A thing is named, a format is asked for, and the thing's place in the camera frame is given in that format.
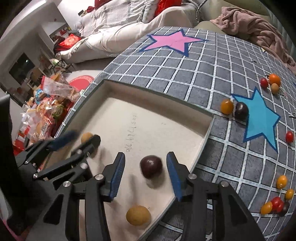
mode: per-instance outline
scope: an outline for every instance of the pink star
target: pink star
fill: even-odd
[[[188,44],[193,42],[204,42],[206,39],[187,37],[184,31],[178,30],[170,35],[148,35],[153,43],[140,50],[147,51],[160,47],[168,47],[188,57]]]

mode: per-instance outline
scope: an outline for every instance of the gray grid tablecloth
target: gray grid tablecloth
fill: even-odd
[[[155,34],[170,34],[180,28],[163,27]],[[266,240],[275,240],[288,222],[296,198],[284,217],[277,214],[262,216],[261,206],[275,196],[284,199],[285,190],[295,189],[295,144],[287,145],[285,135],[295,131],[295,120],[288,116],[295,112],[295,76],[282,63],[261,48],[235,37],[205,30],[183,28],[187,36],[208,39],[189,44],[189,57],[168,48],[139,52],[151,43],[144,36],[119,55],[94,80],[66,117],[66,126],[75,110],[96,90],[103,79],[138,85],[177,97],[209,110],[217,115],[205,149],[194,173],[206,181],[227,180],[237,191]],[[277,73],[282,79],[285,96],[274,96],[263,90],[259,79]],[[263,137],[243,143],[245,123],[220,113],[220,103],[231,93],[251,97],[257,87],[269,108],[280,114],[276,126],[277,154]],[[276,189],[276,179],[285,174],[287,186]],[[175,202],[147,240],[180,240],[186,217],[186,206]],[[207,240],[211,240],[212,205],[208,202]]]

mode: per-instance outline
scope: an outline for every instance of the square tray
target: square tray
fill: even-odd
[[[110,80],[102,81],[76,110],[64,130],[78,130],[80,137],[52,154],[47,166],[66,158],[83,133],[101,137],[95,156],[87,162],[93,175],[112,163],[118,152],[126,156],[117,197],[104,203],[112,241],[134,241],[152,230],[175,199],[166,155],[174,151],[179,163],[192,171],[204,148],[214,116],[197,106],[165,94]],[[147,155],[162,159],[163,174],[154,181],[141,174],[140,160]],[[126,220],[133,205],[148,208],[151,223],[135,227]],[[80,201],[80,240],[86,240],[84,200]]]

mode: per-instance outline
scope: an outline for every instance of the red rug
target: red rug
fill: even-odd
[[[82,75],[70,80],[69,85],[81,91],[85,90],[93,80],[94,78],[90,75]]]

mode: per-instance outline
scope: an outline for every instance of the pink blanket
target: pink blanket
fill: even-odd
[[[287,46],[280,32],[260,15],[238,7],[222,7],[222,14],[210,20],[229,35],[248,34],[248,40],[278,60],[296,75],[296,63],[288,55]]]

